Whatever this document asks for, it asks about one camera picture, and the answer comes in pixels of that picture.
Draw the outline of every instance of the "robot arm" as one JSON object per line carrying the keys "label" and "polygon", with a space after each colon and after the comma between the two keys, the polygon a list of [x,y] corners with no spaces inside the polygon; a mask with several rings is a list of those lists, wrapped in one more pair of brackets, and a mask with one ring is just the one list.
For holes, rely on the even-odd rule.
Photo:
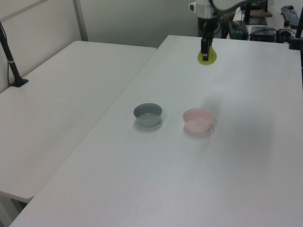
{"label": "robot arm", "polygon": [[258,0],[196,0],[189,8],[198,16],[198,27],[202,31],[201,53],[203,61],[208,61],[209,49],[214,38],[214,30],[218,27],[219,13],[229,13],[239,6]]}

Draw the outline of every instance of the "pink bowl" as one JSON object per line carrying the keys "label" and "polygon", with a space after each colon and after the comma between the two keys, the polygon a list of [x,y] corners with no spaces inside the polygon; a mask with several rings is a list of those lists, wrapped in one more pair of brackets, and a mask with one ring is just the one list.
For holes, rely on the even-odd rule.
{"label": "pink bowl", "polygon": [[214,116],[211,112],[201,108],[189,109],[184,112],[183,120],[185,128],[195,133],[202,133],[209,130]]}

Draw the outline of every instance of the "gray bowl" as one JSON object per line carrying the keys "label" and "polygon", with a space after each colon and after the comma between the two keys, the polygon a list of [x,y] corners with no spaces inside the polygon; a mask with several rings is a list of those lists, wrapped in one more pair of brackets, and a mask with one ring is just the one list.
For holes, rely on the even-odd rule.
{"label": "gray bowl", "polygon": [[154,103],[144,103],[134,109],[134,116],[139,125],[152,127],[161,120],[162,108]]}

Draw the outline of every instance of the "bowl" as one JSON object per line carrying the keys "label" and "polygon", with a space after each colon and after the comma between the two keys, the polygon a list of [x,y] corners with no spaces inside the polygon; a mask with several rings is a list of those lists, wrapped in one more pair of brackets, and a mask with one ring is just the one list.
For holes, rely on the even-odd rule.
{"label": "bowl", "polygon": [[162,108],[154,103],[144,103],[134,109],[134,116],[139,125],[152,127],[161,120]]}
{"label": "bowl", "polygon": [[187,130],[194,133],[202,133],[209,130],[214,116],[208,110],[193,108],[184,112],[183,120]]}

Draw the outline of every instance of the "white table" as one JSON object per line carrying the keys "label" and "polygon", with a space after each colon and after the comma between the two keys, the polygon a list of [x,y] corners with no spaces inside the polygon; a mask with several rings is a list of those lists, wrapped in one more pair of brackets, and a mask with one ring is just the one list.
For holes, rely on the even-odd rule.
{"label": "white table", "polygon": [[0,194],[29,202],[155,48],[74,42],[0,94]]}
{"label": "white table", "polygon": [[[200,38],[169,36],[12,227],[302,226],[300,53],[213,46],[203,66]],[[163,108],[160,125],[134,123],[145,102]],[[183,128],[193,107],[215,116],[206,134]]]}

